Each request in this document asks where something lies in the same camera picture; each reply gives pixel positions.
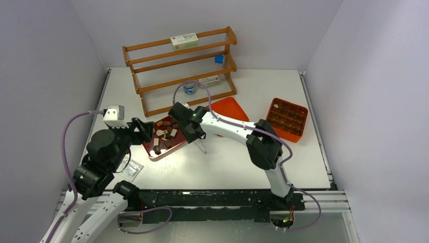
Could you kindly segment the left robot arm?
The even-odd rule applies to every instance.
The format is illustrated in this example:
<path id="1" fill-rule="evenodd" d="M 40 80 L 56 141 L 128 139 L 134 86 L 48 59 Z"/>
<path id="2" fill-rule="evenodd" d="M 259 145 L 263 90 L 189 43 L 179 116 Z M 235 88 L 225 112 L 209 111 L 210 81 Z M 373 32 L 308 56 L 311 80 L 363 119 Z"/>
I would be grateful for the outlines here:
<path id="1" fill-rule="evenodd" d="M 93 242 L 122 211 L 132 211 L 140 204 L 138 187 L 126 181 L 116 184 L 113 193 L 89 218 L 87 213 L 114 179 L 130 147 L 150 142 L 154 122 L 134 117 L 124 122 L 121 115 L 107 111 L 103 116 L 106 129 L 95 132 L 87 144 L 87 154 L 71 174 L 69 190 L 59 213 L 41 242 Z"/>

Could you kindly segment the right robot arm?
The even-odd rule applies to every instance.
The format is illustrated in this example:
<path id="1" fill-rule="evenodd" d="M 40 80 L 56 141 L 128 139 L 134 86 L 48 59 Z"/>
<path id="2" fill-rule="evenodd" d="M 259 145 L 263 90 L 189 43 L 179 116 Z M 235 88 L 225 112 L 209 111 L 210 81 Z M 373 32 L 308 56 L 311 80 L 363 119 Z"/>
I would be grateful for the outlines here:
<path id="1" fill-rule="evenodd" d="M 284 210 L 291 205 L 293 189 L 281 168 L 285 162 L 283 144 L 268 121 L 264 119 L 257 123 L 240 121 L 203 106 L 192 110 L 180 102 L 175 103 L 168 114 L 176 121 L 188 143 L 205 139 L 210 133 L 243 144 L 247 148 L 251 162 L 265 171 L 274 195 L 274 206 Z"/>

